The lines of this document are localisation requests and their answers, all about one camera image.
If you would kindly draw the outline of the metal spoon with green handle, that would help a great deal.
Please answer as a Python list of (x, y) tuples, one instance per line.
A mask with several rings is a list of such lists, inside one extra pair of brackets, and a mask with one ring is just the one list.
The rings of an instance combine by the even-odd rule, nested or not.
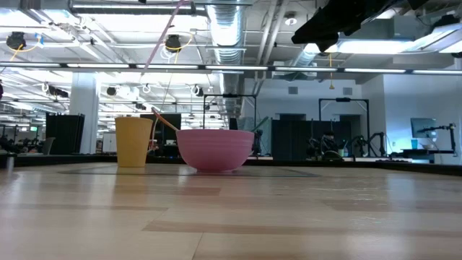
[(264, 117), (252, 130), (251, 132), (255, 133), (257, 132), (267, 121), (268, 121), (269, 117), (266, 116)]

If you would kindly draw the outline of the pink drinking straw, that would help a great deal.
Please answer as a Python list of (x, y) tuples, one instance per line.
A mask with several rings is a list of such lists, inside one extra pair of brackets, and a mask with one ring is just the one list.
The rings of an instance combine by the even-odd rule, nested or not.
[(175, 16), (178, 14), (180, 8), (181, 8), (183, 5), (185, 5), (186, 3), (188, 3), (188, 2), (189, 2), (189, 0), (180, 0), (180, 1), (178, 2), (178, 4), (176, 5), (176, 7), (174, 8), (173, 13), (170, 15), (170, 18), (169, 18), (169, 20), (168, 20), (166, 26), (164, 27), (164, 29), (163, 29), (161, 35), (160, 35), (160, 39), (157, 41), (155, 47), (152, 49), (152, 52), (150, 53), (149, 58), (147, 59), (145, 65), (144, 65), (144, 67), (143, 67), (143, 69), (142, 69), (142, 71), (141, 71), (141, 74), (142, 74), (142, 75), (144, 75), (144, 73), (145, 73), (145, 72), (147, 71), (147, 69), (149, 68), (149, 65), (151, 64), (151, 62), (152, 62), (152, 60), (154, 59), (154, 57), (155, 57), (157, 51), (159, 50), (160, 45), (161, 45), (161, 43), (163, 42), (163, 40), (164, 40), (164, 38), (165, 38), (165, 36), (166, 36), (166, 34), (167, 34), (167, 31), (168, 31), (168, 29), (170, 28), (170, 26), (172, 25), (173, 20), (174, 20)]

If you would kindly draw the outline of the pink plastic bowl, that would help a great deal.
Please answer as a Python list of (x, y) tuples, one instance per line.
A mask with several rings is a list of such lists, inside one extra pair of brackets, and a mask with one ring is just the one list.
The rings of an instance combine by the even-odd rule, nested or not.
[(186, 129), (176, 132), (180, 156), (203, 172), (232, 171), (244, 164), (253, 146), (254, 133), (224, 129)]

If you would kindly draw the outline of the metal fork with orange handle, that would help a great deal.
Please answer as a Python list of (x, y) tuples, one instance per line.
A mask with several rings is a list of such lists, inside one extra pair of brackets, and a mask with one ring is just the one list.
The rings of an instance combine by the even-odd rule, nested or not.
[(156, 110), (155, 108), (151, 108), (152, 113), (156, 116), (157, 120), (161, 121), (164, 123), (164, 125), (168, 126), (171, 128), (173, 131), (179, 131), (177, 127), (172, 125), (169, 121), (167, 121), (165, 118), (163, 118)]

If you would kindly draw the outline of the yellow plastic cup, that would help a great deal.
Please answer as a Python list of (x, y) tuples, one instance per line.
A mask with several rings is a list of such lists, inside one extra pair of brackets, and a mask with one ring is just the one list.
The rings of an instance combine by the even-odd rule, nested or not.
[(117, 117), (115, 134), (118, 166), (143, 168), (146, 164), (153, 121), (148, 118)]

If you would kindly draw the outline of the long ceiling light strip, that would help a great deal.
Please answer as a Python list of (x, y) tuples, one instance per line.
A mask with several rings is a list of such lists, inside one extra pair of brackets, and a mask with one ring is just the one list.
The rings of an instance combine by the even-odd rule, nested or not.
[(241, 65), (204, 65), (204, 64), (101, 64), (101, 63), (43, 63), (0, 61), (0, 67), (15, 69), (42, 69), (63, 71), (94, 72), (320, 72), (340, 74), (411, 74), (436, 76), (462, 76), (462, 70), (448, 69), (366, 69), (344, 67), (293, 67), (293, 66), (241, 66)]

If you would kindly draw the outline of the person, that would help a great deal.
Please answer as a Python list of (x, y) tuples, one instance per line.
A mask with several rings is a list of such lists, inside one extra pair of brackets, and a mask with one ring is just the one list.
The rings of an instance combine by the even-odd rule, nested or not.
[(326, 131), (321, 138), (322, 160), (340, 160), (338, 153), (339, 146), (335, 141), (335, 134), (332, 131)]

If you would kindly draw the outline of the black partition panel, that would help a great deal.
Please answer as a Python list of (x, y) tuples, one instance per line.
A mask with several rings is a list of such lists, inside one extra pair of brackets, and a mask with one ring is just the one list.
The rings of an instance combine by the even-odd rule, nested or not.
[(79, 154), (85, 116), (47, 114), (45, 119), (45, 137), (54, 138), (50, 154)]
[(334, 134), (335, 144), (342, 148), (352, 138), (347, 121), (280, 121), (271, 122), (271, 156), (274, 160), (298, 161), (315, 157), (324, 134)]

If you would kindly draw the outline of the white square column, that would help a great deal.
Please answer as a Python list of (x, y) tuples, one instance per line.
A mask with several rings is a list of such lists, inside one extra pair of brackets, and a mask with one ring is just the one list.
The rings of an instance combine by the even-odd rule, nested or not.
[(98, 130), (100, 82), (96, 73), (72, 74), (69, 113), (84, 115), (81, 154), (95, 154)]

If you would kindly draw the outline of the black gantry frame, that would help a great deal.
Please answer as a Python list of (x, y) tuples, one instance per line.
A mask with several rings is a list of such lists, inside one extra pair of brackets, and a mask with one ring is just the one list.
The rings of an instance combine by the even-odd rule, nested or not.
[[(319, 98), (318, 99), (318, 121), (322, 121), (322, 112), (323, 112), (322, 102), (323, 101), (336, 102), (336, 103), (355, 102), (360, 107), (362, 107), (363, 110), (366, 112), (367, 138), (370, 138), (370, 101), (368, 99), (354, 99), (354, 98), (351, 99), (350, 97)], [(323, 155), (324, 161), (331, 161), (331, 162), (336, 162), (336, 161), (343, 162), (344, 161), (343, 157), (338, 152), (329, 150), (326, 153), (328, 157)]]
[(258, 127), (256, 124), (256, 116), (257, 116), (257, 95), (241, 95), (241, 94), (232, 94), (232, 93), (225, 93), (225, 94), (204, 94), (203, 96), (203, 103), (202, 103), (202, 129), (205, 129), (205, 113), (206, 113), (206, 106), (208, 103), (206, 102), (206, 99), (208, 97), (213, 97), (214, 99), (216, 97), (223, 99), (226, 98), (253, 98), (253, 108), (254, 108), (254, 120), (253, 120), (253, 125), (254, 125), (254, 130), (255, 131)]

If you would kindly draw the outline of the silver ventilation duct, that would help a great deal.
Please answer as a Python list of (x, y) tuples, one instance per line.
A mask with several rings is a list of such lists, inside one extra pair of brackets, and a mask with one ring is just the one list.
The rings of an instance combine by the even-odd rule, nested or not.
[[(219, 65), (242, 65), (243, 25), (245, 7), (218, 4), (206, 6), (209, 15), (209, 29), (214, 47), (216, 63)], [(241, 94), (243, 76), (237, 72), (225, 72), (219, 76), (220, 92), (224, 94)], [(223, 98), (223, 112), (229, 117), (240, 115), (241, 97)]]

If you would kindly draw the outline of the wall monitor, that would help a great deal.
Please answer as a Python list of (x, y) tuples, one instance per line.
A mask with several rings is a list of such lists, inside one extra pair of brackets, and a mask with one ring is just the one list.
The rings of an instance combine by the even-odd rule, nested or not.
[(411, 118), (411, 132), (415, 139), (437, 138), (434, 118)]

